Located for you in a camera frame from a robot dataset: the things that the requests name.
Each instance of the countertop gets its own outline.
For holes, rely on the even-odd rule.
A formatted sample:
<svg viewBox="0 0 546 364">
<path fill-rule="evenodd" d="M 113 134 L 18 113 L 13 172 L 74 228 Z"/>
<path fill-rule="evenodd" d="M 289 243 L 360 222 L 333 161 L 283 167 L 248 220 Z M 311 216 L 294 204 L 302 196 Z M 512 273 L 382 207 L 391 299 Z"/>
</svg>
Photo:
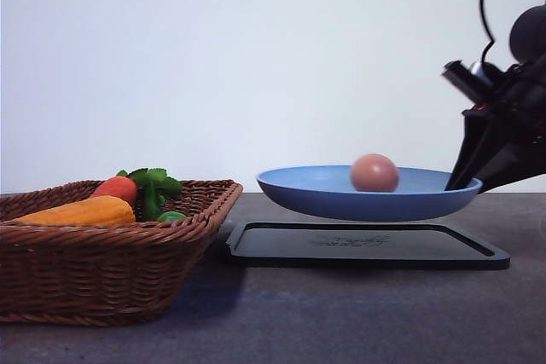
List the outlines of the countertop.
<svg viewBox="0 0 546 364">
<path fill-rule="evenodd" d="M 511 256 L 506 270 L 243 267 L 245 222 L 332 222 L 243 194 L 166 315 L 126 327 L 0 325 L 0 363 L 539 363 L 546 194 L 481 194 L 428 222 Z"/>
</svg>

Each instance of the wicker basket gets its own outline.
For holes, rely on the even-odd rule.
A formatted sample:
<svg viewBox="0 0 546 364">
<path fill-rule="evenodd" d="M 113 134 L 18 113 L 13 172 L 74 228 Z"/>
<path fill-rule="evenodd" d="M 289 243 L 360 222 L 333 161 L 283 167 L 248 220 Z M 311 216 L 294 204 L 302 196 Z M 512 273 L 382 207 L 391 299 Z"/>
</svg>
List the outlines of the wicker basket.
<svg viewBox="0 0 546 364">
<path fill-rule="evenodd" d="M 242 192 L 231 180 L 182 181 L 175 222 L 115 226 L 6 222 L 82 200 L 101 181 L 0 199 L 0 322 L 119 326 L 159 318 Z M 135 205 L 137 221 L 141 203 Z"/>
</svg>

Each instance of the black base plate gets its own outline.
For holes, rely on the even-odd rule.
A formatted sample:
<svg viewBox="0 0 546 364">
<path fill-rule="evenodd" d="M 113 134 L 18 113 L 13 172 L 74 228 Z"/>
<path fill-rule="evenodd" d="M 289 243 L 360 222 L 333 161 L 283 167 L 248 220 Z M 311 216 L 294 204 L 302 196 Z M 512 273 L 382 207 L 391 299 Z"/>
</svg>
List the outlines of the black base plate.
<svg viewBox="0 0 546 364">
<path fill-rule="evenodd" d="M 495 246 L 436 224 L 252 222 L 234 229 L 230 259 L 251 266 L 507 269 Z"/>
</svg>

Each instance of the blue bowl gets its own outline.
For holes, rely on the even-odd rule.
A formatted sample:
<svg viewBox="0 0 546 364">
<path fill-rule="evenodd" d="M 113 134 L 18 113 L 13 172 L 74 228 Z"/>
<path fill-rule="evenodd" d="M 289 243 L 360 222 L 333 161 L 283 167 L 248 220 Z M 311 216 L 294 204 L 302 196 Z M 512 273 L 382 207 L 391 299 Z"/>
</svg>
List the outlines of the blue bowl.
<svg viewBox="0 0 546 364">
<path fill-rule="evenodd" d="M 482 182 L 444 191 L 449 172 L 398 168 L 394 192 L 362 192 L 351 184 L 350 165 L 299 166 L 268 170 L 258 175 L 269 199 L 292 211 L 365 222 L 418 221 L 442 217 L 466 206 Z"/>
</svg>

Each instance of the brown egg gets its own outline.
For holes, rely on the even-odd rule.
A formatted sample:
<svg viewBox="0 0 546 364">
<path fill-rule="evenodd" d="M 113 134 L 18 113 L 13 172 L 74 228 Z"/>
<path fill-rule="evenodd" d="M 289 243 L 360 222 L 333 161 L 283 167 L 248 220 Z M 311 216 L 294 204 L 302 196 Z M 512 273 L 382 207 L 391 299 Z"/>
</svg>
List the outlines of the brown egg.
<svg viewBox="0 0 546 364">
<path fill-rule="evenodd" d="M 368 153 L 351 167 L 351 182 L 357 191 L 393 192 L 398 186 L 398 168 L 386 156 Z"/>
</svg>

